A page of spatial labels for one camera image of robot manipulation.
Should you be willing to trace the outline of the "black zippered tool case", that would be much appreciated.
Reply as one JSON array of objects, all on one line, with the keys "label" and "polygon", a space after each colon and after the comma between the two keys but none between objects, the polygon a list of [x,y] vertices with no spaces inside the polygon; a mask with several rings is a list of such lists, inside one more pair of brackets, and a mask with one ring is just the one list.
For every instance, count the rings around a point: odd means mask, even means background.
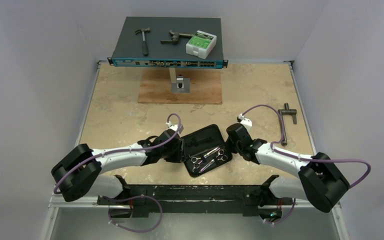
[{"label": "black zippered tool case", "polygon": [[[213,140],[211,142],[201,143],[197,146],[186,146],[186,143],[189,142],[192,138],[206,138],[212,137]],[[200,175],[203,175],[217,167],[220,167],[233,159],[233,154],[228,149],[226,149],[226,144],[221,134],[221,131],[216,124],[210,124],[206,127],[203,127],[199,130],[196,130],[188,135],[185,135],[181,138],[183,140],[183,154],[184,154],[184,165],[189,173],[189,175],[193,178],[197,178]],[[215,156],[215,154],[211,155],[207,159],[203,161],[203,163],[199,166],[198,170],[192,172],[193,163],[191,162],[192,157],[202,157],[204,154],[209,151],[220,147],[225,151],[225,154],[228,156],[227,161],[216,161],[212,166],[210,166],[203,173],[199,173],[200,169],[202,169],[206,164],[208,164]]]}]

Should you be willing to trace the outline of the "silver thinning scissors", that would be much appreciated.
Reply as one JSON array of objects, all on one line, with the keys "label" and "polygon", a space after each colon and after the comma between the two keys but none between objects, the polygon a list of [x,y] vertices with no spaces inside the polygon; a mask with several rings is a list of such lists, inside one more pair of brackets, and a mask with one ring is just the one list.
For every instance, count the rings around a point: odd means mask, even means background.
[{"label": "silver thinning scissors", "polygon": [[207,159],[208,157],[212,156],[213,154],[216,154],[218,150],[221,150],[221,148],[216,147],[216,148],[212,149],[211,151],[205,153],[202,157],[198,157],[198,156],[192,157],[190,159],[192,162],[192,172],[194,173],[195,171],[197,171],[198,168],[200,167],[200,165],[203,163],[203,161],[205,159]]}]

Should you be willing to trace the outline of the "black comb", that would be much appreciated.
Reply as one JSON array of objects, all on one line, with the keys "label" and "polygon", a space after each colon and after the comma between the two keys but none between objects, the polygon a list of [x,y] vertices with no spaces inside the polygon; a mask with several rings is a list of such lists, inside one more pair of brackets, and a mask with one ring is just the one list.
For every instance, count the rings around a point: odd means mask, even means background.
[{"label": "black comb", "polygon": [[187,147],[191,146],[198,146],[199,144],[202,143],[207,143],[207,142],[212,142],[213,138],[211,136],[209,137],[204,137],[204,138],[192,138],[190,141],[188,141],[185,145]]}]

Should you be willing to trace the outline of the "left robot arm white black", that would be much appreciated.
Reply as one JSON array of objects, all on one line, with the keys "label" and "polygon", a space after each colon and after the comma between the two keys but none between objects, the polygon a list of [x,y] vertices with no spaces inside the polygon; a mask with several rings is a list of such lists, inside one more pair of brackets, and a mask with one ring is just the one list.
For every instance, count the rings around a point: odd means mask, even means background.
[{"label": "left robot arm white black", "polygon": [[180,133],[180,130],[170,127],[153,141],[144,139],[129,146],[110,149],[79,144],[52,168],[51,175],[55,180],[53,193],[62,195],[66,202],[84,196],[105,196],[122,205],[129,199],[123,180],[104,174],[125,167],[155,164],[167,158],[179,150]]}]

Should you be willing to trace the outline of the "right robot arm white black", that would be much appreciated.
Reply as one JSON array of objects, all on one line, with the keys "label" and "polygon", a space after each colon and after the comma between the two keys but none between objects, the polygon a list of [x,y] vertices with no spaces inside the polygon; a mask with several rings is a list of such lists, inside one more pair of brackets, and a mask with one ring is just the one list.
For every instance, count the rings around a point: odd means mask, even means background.
[{"label": "right robot arm white black", "polygon": [[252,139],[245,126],[235,123],[226,129],[228,146],[246,161],[270,166],[286,172],[293,179],[275,177],[261,189],[260,196],[268,204],[280,198],[301,199],[310,202],[316,209],[328,213],[351,188],[328,155],[298,154],[282,151],[266,140]]}]

